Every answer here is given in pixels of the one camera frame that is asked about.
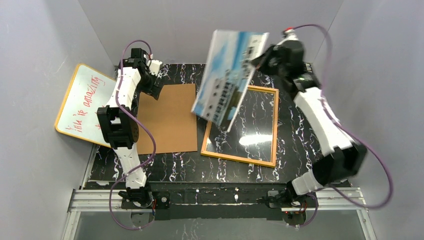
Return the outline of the brown cardboard backing board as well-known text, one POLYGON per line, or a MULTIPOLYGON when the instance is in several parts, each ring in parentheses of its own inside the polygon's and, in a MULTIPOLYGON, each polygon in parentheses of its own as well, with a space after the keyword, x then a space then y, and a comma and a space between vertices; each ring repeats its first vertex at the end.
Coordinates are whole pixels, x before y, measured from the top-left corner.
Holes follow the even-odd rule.
POLYGON ((156 154, 196 152, 197 118, 191 113, 196 85, 164 85, 158 100, 142 93, 137 119, 149 130, 156 143, 156 154))

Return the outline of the building photo print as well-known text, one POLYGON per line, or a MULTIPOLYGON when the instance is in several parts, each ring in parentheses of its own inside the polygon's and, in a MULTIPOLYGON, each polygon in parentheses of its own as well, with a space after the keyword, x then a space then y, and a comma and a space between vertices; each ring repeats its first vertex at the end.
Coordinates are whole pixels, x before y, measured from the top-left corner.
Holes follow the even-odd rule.
POLYGON ((252 60, 269 33, 217 29, 213 32, 192 113, 230 131, 255 72, 252 60))

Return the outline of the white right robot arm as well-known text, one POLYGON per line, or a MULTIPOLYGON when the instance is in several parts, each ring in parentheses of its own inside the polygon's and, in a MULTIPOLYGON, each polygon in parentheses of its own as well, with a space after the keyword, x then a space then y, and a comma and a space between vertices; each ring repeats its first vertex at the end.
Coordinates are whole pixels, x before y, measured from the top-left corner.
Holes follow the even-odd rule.
POLYGON ((322 86, 303 57, 303 44, 299 40, 287 40, 270 46, 251 61, 257 71, 281 81, 282 88, 301 110, 320 145, 322 158, 302 176, 287 183, 286 193, 292 198, 355 176, 367 153, 363 144, 337 126, 339 121, 322 94, 322 86))

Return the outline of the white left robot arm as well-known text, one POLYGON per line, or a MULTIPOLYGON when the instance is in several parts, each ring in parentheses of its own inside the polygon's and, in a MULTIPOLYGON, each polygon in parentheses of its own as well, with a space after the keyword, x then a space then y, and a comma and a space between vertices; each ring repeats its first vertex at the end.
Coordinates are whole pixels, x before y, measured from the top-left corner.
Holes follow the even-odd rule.
POLYGON ((132 48, 130 56, 118 65, 112 95, 96 115, 104 141, 114 150, 123 170, 128 189, 144 188, 147 176, 137 153, 140 125, 132 105, 141 93, 158 100, 164 84, 158 80, 162 62, 152 60, 142 48, 132 48))

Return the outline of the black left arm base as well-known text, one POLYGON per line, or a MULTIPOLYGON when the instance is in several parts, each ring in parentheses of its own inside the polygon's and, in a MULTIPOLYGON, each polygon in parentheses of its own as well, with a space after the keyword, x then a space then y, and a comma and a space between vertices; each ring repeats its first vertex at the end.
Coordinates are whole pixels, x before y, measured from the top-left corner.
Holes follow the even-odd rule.
POLYGON ((170 207, 170 193, 166 191, 121 190, 121 208, 126 210, 154 209, 166 210, 170 207))

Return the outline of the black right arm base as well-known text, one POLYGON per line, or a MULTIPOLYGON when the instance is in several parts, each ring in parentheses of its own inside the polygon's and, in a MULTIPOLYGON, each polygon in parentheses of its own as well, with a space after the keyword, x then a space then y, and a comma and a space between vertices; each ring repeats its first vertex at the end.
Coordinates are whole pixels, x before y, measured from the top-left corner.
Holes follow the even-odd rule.
POLYGON ((287 214, 304 214, 307 210, 315 210, 319 204, 316 194, 307 193, 294 196, 288 190, 270 190, 264 197, 265 204, 271 209, 288 209, 287 214))

